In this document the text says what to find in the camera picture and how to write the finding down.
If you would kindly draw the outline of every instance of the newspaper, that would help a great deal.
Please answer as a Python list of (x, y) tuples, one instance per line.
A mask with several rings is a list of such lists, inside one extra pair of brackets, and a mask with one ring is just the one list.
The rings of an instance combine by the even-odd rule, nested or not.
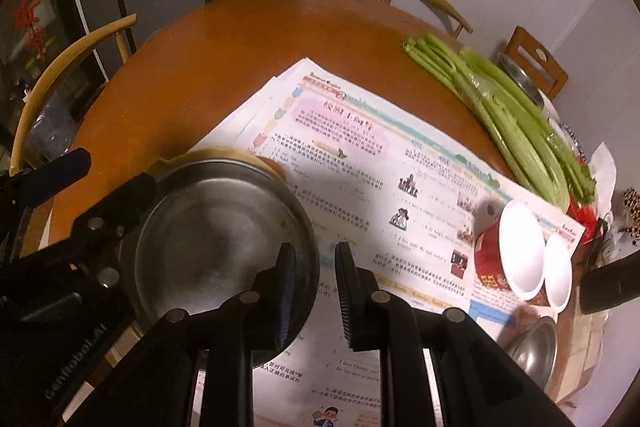
[(377, 353), (354, 353), (344, 338), (337, 241), (351, 244), (356, 265), (384, 289), (427, 311), (459, 307), (501, 344), (552, 315), (482, 286), (475, 238), (512, 199), (538, 216), (545, 237), (561, 233), (571, 253), (583, 227), (446, 134), (308, 58), (272, 78), (195, 148), (231, 143), (283, 167), (321, 254), (306, 325), (284, 353), (254, 370), (257, 427), (379, 424)]

